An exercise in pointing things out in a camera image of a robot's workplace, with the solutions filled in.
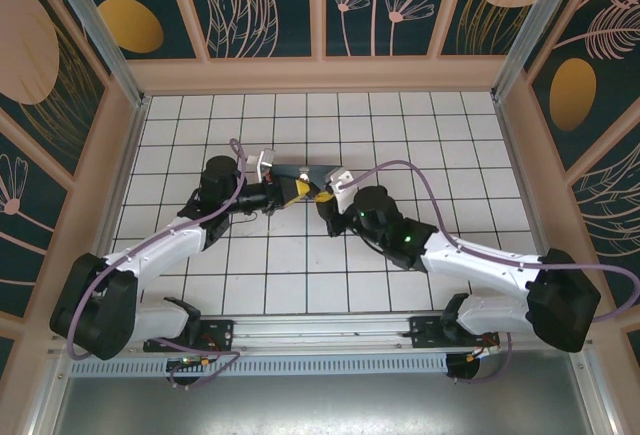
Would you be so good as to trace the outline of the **orange oval pink leaves panel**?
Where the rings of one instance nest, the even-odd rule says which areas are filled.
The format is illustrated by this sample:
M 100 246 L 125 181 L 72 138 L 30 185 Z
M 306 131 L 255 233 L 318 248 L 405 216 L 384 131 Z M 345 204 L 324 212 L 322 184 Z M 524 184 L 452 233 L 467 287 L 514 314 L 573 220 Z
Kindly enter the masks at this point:
M 569 169 L 640 98 L 640 0 L 580 0 L 532 89 Z

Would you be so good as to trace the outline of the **large pale disc wall panel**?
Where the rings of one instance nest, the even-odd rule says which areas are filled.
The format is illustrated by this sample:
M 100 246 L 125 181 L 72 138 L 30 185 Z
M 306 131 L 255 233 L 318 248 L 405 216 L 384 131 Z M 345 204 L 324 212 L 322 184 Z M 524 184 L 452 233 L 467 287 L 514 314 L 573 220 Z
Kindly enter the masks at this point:
M 104 84 L 42 0 L 0 0 L 0 109 L 73 175 Z

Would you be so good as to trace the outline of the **aluminium side rail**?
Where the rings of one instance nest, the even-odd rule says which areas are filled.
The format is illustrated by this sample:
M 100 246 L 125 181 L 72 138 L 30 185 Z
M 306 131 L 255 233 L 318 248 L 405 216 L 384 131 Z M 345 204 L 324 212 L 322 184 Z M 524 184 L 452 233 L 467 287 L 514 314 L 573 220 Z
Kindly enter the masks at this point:
M 144 104 L 114 91 L 99 106 L 69 205 L 66 275 L 82 256 L 100 258 L 110 252 L 145 115 Z

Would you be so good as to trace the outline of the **single pink flower wall panel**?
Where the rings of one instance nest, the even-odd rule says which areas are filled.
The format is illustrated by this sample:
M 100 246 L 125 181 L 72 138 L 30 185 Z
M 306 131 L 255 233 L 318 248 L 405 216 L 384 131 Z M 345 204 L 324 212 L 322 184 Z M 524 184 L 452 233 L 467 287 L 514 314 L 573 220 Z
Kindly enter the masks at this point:
M 0 312 L 25 316 L 66 196 L 0 133 Z

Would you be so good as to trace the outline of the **pale disc gold stems panel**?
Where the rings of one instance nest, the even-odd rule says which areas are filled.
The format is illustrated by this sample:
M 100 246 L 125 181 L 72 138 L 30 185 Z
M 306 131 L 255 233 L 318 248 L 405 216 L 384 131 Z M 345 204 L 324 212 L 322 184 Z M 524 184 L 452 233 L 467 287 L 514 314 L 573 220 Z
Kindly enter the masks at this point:
M 507 54 L 536 0 L 457 0 L 444 56 Z

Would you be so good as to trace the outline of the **pink flowers wall panel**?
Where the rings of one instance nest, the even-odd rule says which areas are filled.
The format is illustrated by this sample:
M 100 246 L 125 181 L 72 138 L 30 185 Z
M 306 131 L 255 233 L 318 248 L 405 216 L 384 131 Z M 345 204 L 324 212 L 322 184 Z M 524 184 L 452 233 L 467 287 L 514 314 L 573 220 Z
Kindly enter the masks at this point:
M 443 0 L 326 0 L 328 56 L 428 52 Z

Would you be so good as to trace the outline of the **aluminium front rail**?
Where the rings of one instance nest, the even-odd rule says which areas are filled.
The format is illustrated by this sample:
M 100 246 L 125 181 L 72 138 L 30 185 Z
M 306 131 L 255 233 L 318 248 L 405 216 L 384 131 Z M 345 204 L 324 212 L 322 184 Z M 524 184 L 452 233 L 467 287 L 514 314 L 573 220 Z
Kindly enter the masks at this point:
M 355 346 L 398 345 L 408 343 L 409 318 L 404 315 L 326 315 L 326 316 L 257 316 L 240 317 L 234 322 L 232 348 L 243 347 L 303 347 L 318 345 Z M 196 315 L 183 313 L 146 313 L 137 321 L 116 319 L 98 324 L 78 324 L 72 343 L 88 353 L 108 360 L 119 354 L 125 347 L 135 343 L 145 343 L 149 351 L 168 352 L 189 351 L 187 347 L 173 344 L 166 337 L 174 338 L 187 327 L 196 328 L 202 319 Z M 457 324 L 445 326 L 445 335 L 452 347 L 498 346 L 499 335 L 485 332 L 474 335 Z

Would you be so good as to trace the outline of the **starry night print tin box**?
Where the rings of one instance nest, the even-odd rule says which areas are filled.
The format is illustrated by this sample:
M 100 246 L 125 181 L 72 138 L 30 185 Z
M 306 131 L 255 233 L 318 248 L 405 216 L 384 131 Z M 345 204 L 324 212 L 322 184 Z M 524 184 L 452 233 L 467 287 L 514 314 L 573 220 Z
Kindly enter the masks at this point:
M 340 167 L 337 165 L 275 164 L 272 166 L 271 172 L 275 176 L 300 180 L 299 168 L 302 166 L 307 166 L 309 168 L 310 181 L 308 183 L 315 184 L 320 189 L 320 191 L 323 191 L 326 188 L 325 177 L 327 176 L 327 174 L 335 168 Z

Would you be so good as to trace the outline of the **pink leaf outlines wall panel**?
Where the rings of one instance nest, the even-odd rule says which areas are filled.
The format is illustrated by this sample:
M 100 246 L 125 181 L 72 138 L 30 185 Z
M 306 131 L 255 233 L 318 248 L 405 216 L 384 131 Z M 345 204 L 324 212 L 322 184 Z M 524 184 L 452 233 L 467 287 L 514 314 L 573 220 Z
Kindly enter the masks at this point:
M 572 191 L 598 261 L 640 279 L 640 141 L 616 144 Z

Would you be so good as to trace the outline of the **small orange oval wall panel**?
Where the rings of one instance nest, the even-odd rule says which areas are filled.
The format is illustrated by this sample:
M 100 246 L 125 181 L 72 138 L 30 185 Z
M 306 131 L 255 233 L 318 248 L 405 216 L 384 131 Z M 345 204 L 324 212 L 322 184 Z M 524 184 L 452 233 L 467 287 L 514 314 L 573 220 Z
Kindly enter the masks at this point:
M 128 61 L 194 60 L 176 0 L 93 0 Z

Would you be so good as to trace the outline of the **large orange disc wall panel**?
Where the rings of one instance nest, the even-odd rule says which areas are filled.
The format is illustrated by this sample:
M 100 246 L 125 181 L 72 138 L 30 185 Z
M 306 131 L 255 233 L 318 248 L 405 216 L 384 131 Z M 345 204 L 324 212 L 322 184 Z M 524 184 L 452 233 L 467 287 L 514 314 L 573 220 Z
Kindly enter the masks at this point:
M 192 0 L 211 59 L 312 55 L 310 0 Z

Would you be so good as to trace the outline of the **aluminium corner post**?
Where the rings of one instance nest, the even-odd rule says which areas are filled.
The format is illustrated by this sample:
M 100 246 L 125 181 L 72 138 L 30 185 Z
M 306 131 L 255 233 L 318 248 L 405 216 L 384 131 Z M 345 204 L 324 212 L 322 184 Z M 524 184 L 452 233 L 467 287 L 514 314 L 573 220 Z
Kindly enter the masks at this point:
M 108 27 L 99 14 L 93 0 L 68 0 L 80 21 L 87 29 L 89 37 L 111 70 L 127 99 L 135 108 L 146 101 L 144 92 L 135 80 L 120 48 L 111 36 Z
M 509 94 L 560 3 L 561 0 L 535 0 L 532 4 L 492 87 L 492 98 L 496 104 Z

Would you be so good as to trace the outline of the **grey metal plate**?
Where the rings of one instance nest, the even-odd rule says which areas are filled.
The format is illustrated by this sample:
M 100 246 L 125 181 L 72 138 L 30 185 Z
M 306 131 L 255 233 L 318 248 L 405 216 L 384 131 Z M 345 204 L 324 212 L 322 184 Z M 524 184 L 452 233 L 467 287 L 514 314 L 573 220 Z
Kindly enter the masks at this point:
M 595 435 L 572 381 L 443 375 L 75 379 L 55 435 Z

